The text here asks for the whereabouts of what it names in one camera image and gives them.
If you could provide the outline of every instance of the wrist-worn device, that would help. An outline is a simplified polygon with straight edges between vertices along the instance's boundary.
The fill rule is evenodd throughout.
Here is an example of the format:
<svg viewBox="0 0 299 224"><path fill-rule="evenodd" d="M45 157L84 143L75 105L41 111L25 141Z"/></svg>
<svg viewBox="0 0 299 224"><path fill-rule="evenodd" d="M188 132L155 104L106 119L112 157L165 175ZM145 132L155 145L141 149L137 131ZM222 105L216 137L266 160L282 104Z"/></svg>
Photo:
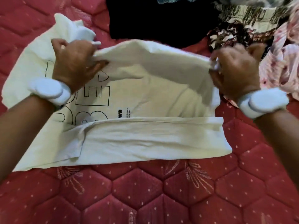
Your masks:
<svg viewBox="0 0 299 224"><path fill-rule="evenodd" d="M279 88L258 90L244 95L238 101L238 106L247 117L256 119L279 109L286 109L289 98L286 92Z"/></svg>
<svg viewBox="0 0 299 224"><path fill-rule="evenodd" d="M47 99L56 107L55 111L62 109L71 97L70 88L63 82L36 78L29 83L28 90L41 98Z"/></svg>

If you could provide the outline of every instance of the hand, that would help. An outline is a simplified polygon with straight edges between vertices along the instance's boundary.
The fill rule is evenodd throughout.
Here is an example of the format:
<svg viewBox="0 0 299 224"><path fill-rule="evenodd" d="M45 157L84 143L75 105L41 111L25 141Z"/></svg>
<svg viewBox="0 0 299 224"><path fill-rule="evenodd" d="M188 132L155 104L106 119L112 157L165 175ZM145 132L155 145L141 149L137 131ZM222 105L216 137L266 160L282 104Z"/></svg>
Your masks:
<svg viewBox="0 0 299 224"><path fill-rule="evenodd" d="M92 64L91 57L96 48L89 41L75 40L69 44L63 39L52 39L51 42L56 56L52 78L65 83L72 93L108 64L108 61Z"/></svg>
<svg viewBox="0 0 299 224"><path fill-rule="evenodd" d="M215 50L211 60L218 57L221 70L209 71L214 85L235 102L245 94L260 90L259 63L264 49L264 44L256 43L247 50L241 44Z"/></svg>

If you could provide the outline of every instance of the black garment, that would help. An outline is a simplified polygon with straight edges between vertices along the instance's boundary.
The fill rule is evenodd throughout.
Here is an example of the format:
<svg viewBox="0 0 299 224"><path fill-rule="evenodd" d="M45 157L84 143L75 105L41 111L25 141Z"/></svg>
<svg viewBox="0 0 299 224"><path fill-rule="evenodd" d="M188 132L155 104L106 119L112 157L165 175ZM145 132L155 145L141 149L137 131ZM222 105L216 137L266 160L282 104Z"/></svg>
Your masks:
<svg viewBox="0 0 299 224"><path fill-rule="evenodd" d="M196 44L218 25L213 1L160 5L157 0L106 0L110 36L160 41L176 48Z"/></svg>

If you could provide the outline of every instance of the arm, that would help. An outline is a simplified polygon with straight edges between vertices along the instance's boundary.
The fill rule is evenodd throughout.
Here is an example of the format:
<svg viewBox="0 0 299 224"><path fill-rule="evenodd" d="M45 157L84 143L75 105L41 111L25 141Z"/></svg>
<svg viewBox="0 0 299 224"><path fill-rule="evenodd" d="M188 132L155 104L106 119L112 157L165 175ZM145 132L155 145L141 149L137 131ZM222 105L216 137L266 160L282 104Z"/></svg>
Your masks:
<svg viewBox="0 0 299 224"><path fill-rule="evenodd" d="M14 169L54 109L49 101L29 96L0 116L0 180Z"/></svg>
<svg viewBox="0 0 299 224"><path fill-rule="evenodd" d="M257 118L254 123L299 189L299 120L288 111L278 110Z"/></svg>
<svg viewBox="0 0 299 224"><path fill-rule="evenodd" d="M65 83L72 93L108 64L99 61L90 66L96 48L88 41L68 44L63 39L53 39L52 45L56 56L52 78ZM32 95L0 116L0 182L17 165L54 110L48 100Z"/></svg>
<svg viewBox="0 0 299 224"><path fill-rule="evenodd" d="M260 90L259 63L263 44L226 47L212 53L221 64L221 73L210 70L219 91L234 101L243 95ZM273 147L289 176L299 189L299 120L286 110L278 110L255 119L266 140Z"/></svg>

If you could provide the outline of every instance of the red mattress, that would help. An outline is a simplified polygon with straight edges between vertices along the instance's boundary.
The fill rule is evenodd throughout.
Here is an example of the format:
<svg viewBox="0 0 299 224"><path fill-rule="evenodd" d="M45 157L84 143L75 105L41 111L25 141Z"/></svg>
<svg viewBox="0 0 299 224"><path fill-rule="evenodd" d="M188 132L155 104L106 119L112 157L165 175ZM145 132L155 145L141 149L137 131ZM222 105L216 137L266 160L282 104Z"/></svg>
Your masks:
<svg viewBox="0 0 299 224"><path fill-rule="evenodd" d="M102 47L121 42L109 36L105 0L1 0L1 89L55 12L83 19ZM205 39L186 50L209 55ZM288 109L299 117L298 102ZM296 188L259 130L226 101L216 115L232 154L11 173L0 186L0 224L257 224L261 213L268 223L297 223Z"/></svg>

